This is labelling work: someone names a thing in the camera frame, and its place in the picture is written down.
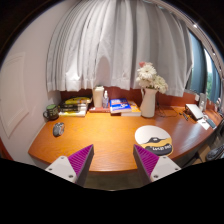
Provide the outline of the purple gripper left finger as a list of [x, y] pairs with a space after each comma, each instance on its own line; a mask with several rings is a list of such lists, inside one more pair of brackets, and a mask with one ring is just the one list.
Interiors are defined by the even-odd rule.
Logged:
[[89, 145], [70, 156], [60, 156], [46, 171], [65, 180], [84, 186], [94, 156], [94, 146]]

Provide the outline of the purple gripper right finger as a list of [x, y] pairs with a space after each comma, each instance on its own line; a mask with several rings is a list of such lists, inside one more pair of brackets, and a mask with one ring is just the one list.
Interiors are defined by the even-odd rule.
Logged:
[[169, 157], [157, 156], [138, 145], [133, 147], [133, 156], [144, 185], [180, 170], [180, 167]]

